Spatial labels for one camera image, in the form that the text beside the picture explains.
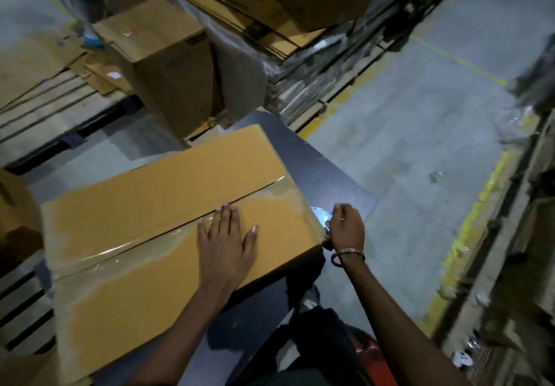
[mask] sticker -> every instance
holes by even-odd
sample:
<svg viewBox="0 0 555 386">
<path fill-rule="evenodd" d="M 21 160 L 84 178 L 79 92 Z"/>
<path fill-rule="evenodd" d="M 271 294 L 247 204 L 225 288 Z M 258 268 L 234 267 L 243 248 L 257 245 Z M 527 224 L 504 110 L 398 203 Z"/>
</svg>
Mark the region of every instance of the sticker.
<svg viewBox="0 0 555 386">
<path fill-rule="evenodd" d="M 452 361 L 457 368 L 472 367 L 474 365 L 474 361 L 472 361 L 470 355 L 461 351 L 455 352 Z"/>
</svg>

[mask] person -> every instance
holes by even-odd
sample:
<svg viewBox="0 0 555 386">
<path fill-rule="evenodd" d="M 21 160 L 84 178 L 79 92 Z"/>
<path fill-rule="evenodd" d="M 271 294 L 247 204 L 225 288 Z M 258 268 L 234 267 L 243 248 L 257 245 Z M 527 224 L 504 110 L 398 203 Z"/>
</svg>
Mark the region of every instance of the person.
<svg viewBox="0 0 555 386">
<path fill-rule="evenodd" d="M 355 288 L 379 347 L 399 385 L 468 385 L 469 381 L 434 346 L 372 275 L 363 259 L 364 223 L 349 204 L 334 207 L 330 237 L 338 258 Z M 229 204 L 217 209 L 206 232 L 198 225 L 200 284 L 162 342 L 129 381 L 131 386 L 177 385 L 211 321 L 245 278 L 255 257 L 252 227 L 241 239 L 239 212 Z M 295 369 L 254 380 L 253 385 L 371 385 L 335 312 L 317 306 L 297 315 L 302 325 L 294 340 L 304 363 Z M 326 347 L 326 342 L 333 343 Z"/>
</svg>

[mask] metal table surface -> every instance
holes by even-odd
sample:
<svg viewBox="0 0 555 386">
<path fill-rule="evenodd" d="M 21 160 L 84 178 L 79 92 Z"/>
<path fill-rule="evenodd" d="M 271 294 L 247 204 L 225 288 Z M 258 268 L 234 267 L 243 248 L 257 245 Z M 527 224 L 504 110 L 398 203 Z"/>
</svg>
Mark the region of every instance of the metal table surface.
<svg viewBox="0 0 555 386">
<path fill-rule="evenodd" d="M 351 203 L 363 219 L 376 206 L 375 197 L 288 129 L 277 117 L 253 111 L 228 131 L 252 124 L 260 124 L 264 129 L 310 205 L 330 212 L 335 203 Z M 308 274 L 308 283 L 281 278 L 222 312 L 208 329 L 179 384 L 221 386 L 232 381 L 287 316 L 292 304 L 296 304 L 291 302 L 292 285 L 301 284 L 304 289 L 300 295 L 298 291 L 294 294 L 293 300 L 297 299 L 298 302 L 318 274 L 319 270 Z M 123 384 L 159 341 L 160 338 L 154 339 L 97 371 L 93 374 L 94 384 Z"/>
</svg>

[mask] metal bracelet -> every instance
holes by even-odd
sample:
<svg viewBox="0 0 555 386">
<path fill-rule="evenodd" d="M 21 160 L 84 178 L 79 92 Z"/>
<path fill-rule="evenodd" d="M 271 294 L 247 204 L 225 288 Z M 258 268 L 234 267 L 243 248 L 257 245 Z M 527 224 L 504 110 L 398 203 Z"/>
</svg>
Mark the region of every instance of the metal bracelet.
<svg viewBox="0 0 555 386">
<path fill-rule="evenodd" d="M 342 267 L 343 267 L 343 265 L 342 265 L 341 263 L 337 263 L 337 262 L 335 261 L 335 258 L 336 258 L 337 256 L 339 256 L 340 254 L 343 254 L 343 253 L 356 253 L 356 254 L 362 256 L 362 261 L 363 261 L 363 262 L 366 260 L 366 256 L 364 256 L 364 253 L 361 252 L 361 251 L 359 251 L 359 250 L 357 250 L 357 249 L 343 249 L 343 250 L 339 250 L 338 252 L 334 252 L 334 253 L 331 255 L 331 264 L 332 264 L 333 266 L 337 266 L 338 268 L 342 268 Z"/>
</svg>

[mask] gray floor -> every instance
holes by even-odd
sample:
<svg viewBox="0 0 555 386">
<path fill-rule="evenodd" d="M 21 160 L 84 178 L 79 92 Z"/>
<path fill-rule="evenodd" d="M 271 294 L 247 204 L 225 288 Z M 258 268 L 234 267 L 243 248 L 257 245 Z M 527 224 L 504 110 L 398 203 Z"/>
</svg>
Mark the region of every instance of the gray floor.
<svg viewBox="0 0 555 386">
<path fill-rule="evenodd" d="M 424 314 L 441 262 L 502 152 L 498 137 L 513 99 L 492 78 L 509 80 L 536 59 L 555 32 L 554 6 L 555 0 L 444 1 L 414 32 L 417 39 L 388 54 L 367 83 L 349 88 L 350 98 L 335 104 L 308 139 L 380 198 L 365 221 L 369 266 L 413 318 Z M 43 202 L 179 148 L 143 111 L 26 179 Z M 432 172 L 443 173 L 436 183 Z M 317 284 L 324 306 L 369 330 L 341 270 L 326 267 Z"/>
</svg>

